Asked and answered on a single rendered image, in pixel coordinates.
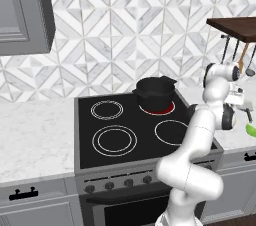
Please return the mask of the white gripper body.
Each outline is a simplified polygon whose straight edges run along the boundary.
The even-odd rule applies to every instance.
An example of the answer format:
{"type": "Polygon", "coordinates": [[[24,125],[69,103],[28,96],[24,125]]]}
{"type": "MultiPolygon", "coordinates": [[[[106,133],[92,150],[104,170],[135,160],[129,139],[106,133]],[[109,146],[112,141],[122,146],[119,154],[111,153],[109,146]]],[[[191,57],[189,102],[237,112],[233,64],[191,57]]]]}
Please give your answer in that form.
{"type": "Polygon", "coordinates": [[[243,95],[231,95],[229,97],[228,103],[236,106],[237,108],[243,108],[245,97],[243,95]]]}

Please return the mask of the wooden hanging spatula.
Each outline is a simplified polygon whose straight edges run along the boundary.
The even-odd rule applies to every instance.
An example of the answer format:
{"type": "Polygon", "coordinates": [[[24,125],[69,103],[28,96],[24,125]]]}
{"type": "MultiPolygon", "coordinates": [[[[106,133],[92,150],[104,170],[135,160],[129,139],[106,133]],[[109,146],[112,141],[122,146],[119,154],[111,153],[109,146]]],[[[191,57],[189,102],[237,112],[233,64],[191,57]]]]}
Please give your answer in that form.
{"type": "Polygon", "coordinates": [[[244,60],[244,56],[246,54],[246,51],[248,49],[248,46],[249,46],[249,43],[246,43],[245,46],[244,46],[244,49],[242,51],[242,55],[241,55],[241,57],[240,57],[240,59],[238,61],[238,65],[239,65],[240,70],[243,68],[243,65],[244,65],[243,60],[244,60]]]}

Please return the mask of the black cooking pot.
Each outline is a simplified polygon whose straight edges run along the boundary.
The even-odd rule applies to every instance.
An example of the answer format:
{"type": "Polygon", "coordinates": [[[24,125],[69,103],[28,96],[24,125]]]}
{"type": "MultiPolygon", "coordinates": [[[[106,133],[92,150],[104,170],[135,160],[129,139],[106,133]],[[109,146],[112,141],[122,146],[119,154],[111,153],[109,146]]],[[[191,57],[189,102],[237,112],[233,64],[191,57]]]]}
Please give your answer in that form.
{"type": "Polygon", "coordinates": [[[146,111],[167,110],[174,97],[176,80],[167,76],[147,77],[136,83],[133,93],[138,104],[146,111]]]}

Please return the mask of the green food item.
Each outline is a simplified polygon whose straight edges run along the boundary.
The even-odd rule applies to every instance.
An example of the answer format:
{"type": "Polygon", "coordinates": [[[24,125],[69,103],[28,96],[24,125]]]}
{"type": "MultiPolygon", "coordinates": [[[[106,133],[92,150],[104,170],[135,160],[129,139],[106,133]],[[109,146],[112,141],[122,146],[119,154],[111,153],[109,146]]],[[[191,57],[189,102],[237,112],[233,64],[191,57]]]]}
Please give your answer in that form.
{"type": "Polygon", "coordinates": [[[256,128],[253,127],[251,124],[247,124],[246,125],[246,132],[252,136],[256,138],[256,128]]]}

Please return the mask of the grey drawer front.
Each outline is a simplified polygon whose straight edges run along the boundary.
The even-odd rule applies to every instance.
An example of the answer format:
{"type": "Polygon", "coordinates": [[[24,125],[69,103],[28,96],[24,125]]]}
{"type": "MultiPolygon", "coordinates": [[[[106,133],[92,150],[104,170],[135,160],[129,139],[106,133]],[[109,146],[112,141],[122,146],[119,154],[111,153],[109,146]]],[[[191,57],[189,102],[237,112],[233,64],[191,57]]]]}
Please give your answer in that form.
{"type": "Polygon", "coordinates": [[[219,163],[218,169],[230,169],[240,166],[246,165],[256,165],[256,161],[248,161],[244,160],[244,154],[248,153],[249,155],[253,155],[256,152],[256,148],[253,149],[242,149],[242,150],[233,150],[230,153],[224,153],[221,158],[221,162],[219,163]]]}
{"type": "Polygon", "coordinates": [[[77,193],[75,179],[73,177],[43,180],[40,182],[31,182],[24,184],[16,184],[13,186],[0,187],[0,207],[27,203],[30,201],[45,200],[50,198],[74,195],[77,193]],[[21,200],[10,201],[9,196],[15,193],[16,189],[21,192],[29,192],[30,188],[34,187],[39,192],[37,197],[26,198],[21,200]]]}

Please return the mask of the black hanging utensil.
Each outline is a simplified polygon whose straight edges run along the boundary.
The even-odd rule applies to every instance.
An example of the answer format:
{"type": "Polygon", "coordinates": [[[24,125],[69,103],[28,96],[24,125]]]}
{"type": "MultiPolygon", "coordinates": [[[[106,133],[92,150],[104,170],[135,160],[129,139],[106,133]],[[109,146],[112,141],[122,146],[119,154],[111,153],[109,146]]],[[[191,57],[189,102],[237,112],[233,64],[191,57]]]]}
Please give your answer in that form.
{"type": "Polygon", "coordinates": [[[221,34],[221,38],[222,39],[224,39],[224,38],[226,39],[226,43],[225,43],[225,46],[224,46],[224,51],[223,51],[223,55],[222,55],[222,59],[221,59],[221,64],[223,64],[225,56],[226,56],[226,52],[227,52],[227,49],[228,49],[228,45],[229,45],[229,41],[230,41],[230,36],[227,35],[227,34],[221,34]]]}
{"type": "Polygon", "coordinates": [[[235,46],[235,49],[234,49],[234,52],[233,52],[233,56],[232,56],[232,62],[234,62],[234,60],[235,60],[236,53],[237,53],[238,46],[239,46],[239,42],[240,42],[240,40],[237,39],[236,46],[235,46]]]}

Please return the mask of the dark brown wooden shelf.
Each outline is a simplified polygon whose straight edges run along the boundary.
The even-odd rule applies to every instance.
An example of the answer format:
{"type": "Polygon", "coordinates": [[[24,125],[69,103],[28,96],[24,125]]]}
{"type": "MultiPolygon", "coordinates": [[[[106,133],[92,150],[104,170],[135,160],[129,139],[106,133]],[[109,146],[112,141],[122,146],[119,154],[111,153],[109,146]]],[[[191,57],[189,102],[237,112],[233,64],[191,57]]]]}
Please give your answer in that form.
{"type": "Polygon", "coordinates": [[[244,43],[256,42],[256,17],[208,18],[206,23],[244,43]]]}

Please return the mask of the grey cupboard door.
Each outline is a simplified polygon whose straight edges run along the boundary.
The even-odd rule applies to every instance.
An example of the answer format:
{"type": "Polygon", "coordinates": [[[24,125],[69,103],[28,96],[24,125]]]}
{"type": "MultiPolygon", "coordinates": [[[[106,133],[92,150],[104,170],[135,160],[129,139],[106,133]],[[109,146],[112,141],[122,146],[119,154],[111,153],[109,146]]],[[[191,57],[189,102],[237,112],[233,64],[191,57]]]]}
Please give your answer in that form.
{"type": "Polygon", "coordinates": [[[0,207],[0,226],[84,226],[79,198],[71,195],[0,207]]]}
{"type": "Polygon", "coordinates": [[[214,201],[207,201],[201,216],[201,222],[220,222],[249,215],[253,210],[251,197],[256,189],[256,166],[243,166],[218,170],[224,189],[214,201]]]}

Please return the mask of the black hob stove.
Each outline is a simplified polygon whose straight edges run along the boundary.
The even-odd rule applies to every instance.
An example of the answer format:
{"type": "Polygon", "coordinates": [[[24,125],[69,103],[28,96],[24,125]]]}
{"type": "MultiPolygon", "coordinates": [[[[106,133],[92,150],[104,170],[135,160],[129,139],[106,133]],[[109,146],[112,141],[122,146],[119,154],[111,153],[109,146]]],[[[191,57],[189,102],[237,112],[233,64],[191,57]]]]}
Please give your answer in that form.
{"type": "MultiPolygon", "coordinates": [[[[182,144],[196,107],[190,107],[181,94],[174,94],[170,107],[161,112],[144,110],[134,93],[109,96],[80,97],[74,102],[75,181],[80,195],[94,185],[91,194],[108,191],[133,179],[135,186],[145,185],[142,179],[156,177],[158,161],[182,144]]],[[[211,145],[208,155],[191,162],[215,173],[221,150],[211,145]]],[[[194,215],[200,221],[206,201],[196,205],[194,215]]]]}

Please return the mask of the black oven door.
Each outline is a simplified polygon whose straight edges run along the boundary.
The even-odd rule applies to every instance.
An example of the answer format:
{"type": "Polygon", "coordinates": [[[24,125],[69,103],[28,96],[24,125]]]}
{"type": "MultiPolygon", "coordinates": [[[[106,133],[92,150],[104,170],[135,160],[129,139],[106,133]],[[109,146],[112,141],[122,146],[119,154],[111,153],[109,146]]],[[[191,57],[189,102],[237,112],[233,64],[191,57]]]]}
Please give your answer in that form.
{"type": "Polygon", "coordinates": [[[89,195],[80,195],[84,226],[153,226],[167,208],[169,194],[114,205],[88,203],[89,195]]]}

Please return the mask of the grey wall cupboard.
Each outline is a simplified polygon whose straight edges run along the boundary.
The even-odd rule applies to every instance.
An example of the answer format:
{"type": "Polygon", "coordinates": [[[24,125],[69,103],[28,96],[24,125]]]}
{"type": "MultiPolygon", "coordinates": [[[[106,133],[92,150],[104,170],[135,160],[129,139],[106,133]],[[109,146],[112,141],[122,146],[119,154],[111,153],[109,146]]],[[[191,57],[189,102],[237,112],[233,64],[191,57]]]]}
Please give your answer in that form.
{"type": "Polygon", "coordinates": [[[55,31],[51,0],[0,0],[0,56],[49,53],[55,31]]]}

